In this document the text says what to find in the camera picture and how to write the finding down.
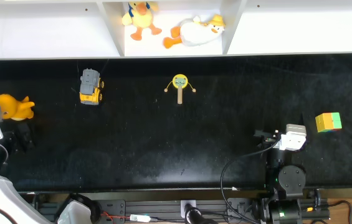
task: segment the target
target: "rubik's cube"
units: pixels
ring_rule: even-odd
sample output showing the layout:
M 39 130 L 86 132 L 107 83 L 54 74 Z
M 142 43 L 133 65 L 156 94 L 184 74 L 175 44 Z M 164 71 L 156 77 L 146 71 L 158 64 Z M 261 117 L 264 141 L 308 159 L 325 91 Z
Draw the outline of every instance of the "rubik's cube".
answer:
M 342 129 L 339 113 L 323 113 L 315 118 L 315 122 L 319 133 Z

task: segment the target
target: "orange beak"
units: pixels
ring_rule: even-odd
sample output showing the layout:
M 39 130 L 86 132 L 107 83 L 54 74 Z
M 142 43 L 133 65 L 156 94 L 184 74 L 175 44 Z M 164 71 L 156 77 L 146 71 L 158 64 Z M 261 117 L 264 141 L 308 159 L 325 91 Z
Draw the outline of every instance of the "orange beak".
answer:
M 143 16 L 146 14 L 146 11 L 148 10 L 148 9 L 146 8 L 146 4 L 143 3 L 143 2 L 139 3 L 139 4 L 137 5 L 136 9 L 137 9 L 137 12 L 138 12 L 140 15 L 143 15 Z

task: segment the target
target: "white duck plush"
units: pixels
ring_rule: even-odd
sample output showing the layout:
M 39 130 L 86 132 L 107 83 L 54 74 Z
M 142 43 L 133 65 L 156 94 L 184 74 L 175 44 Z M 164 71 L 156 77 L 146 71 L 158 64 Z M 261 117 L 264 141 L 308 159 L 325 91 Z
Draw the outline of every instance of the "white duck plush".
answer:
M 182 21 L 180 26 L 171 29 L 171 36 L 163 40 L 163 45 L 167 49 L 174 44 L 183 43 L 185 46 L 193 47 L 209 43 L 221 36 L 225 24 L 220 15 L 215 15 L 208 23 L 201 22 L 196 16 L 193 20 Z

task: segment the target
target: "toy truck cab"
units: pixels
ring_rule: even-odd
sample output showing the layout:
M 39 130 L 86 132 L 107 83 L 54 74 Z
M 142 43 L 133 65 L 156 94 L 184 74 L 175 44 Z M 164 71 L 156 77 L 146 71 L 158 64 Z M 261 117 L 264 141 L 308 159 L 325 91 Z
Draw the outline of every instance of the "toy truck cab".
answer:
M 92 69 L 85 69 L 80 77 L 80 101 L 86 105 L 98 105 L 102 101 L 101 89 L 104 82 L 101 81 L 100 74 Z

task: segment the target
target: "yellow duck plush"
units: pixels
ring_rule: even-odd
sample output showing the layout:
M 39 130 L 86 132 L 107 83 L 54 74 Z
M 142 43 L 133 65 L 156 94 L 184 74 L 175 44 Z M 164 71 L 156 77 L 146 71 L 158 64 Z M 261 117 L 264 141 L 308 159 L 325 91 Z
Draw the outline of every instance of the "yellow duck plush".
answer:
M 22 121 L 26 118 L 33 118 L 33 111 L 31 107 L 33 102 L 29 102 L 29 97 L 25 97 L 22 102 L 17 101 L 14 97 L 8 94 L 0 95 L 0 108 L 2 118 Z
M 133 24 L 137 27 L 137 31 L 131 35 L 134 40 L 141 40 L 143 29 L 150 28 L 153 35 L 158 35 L 162 32 L 161 29 L 153 25 L 153 15 L 150 9 L 157 11 L 158 4 L 155 2 L 129 2 L 129 10 L 121 20 L 123 25 L 128 26 Z

